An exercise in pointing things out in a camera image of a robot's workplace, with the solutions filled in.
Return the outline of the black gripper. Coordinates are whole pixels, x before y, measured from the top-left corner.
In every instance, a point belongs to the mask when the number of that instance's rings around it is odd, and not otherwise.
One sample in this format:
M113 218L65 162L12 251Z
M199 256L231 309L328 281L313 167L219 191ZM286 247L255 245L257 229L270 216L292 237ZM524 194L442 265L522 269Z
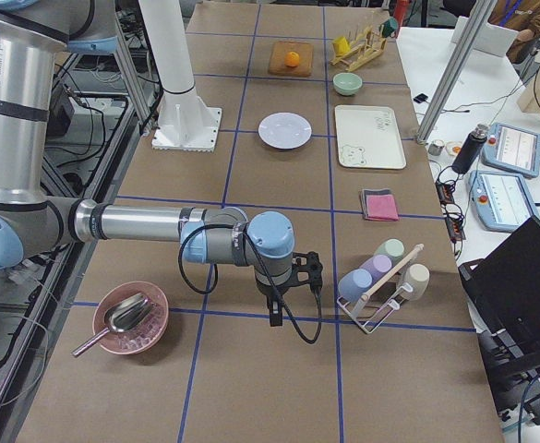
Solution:
M292 263L292 286L308 285L315 293L321 291L321 262L315 251L308 253L294 252ZM280 300L272 295L268 299L269 320L271 327L282 326L282 305Z

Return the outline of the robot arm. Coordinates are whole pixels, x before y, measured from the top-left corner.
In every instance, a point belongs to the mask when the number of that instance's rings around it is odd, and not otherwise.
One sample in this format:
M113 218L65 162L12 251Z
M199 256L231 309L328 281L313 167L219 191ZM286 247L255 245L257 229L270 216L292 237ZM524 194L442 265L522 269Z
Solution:
M41 187L55 57L112 54L112 1L0 1L0 269L59 245L94 240L177 241L180 261L252 267L270 324L292 312L284 294L322 287L314 252L294 251L279 212L253 218L238 208L140 208L47 196Z

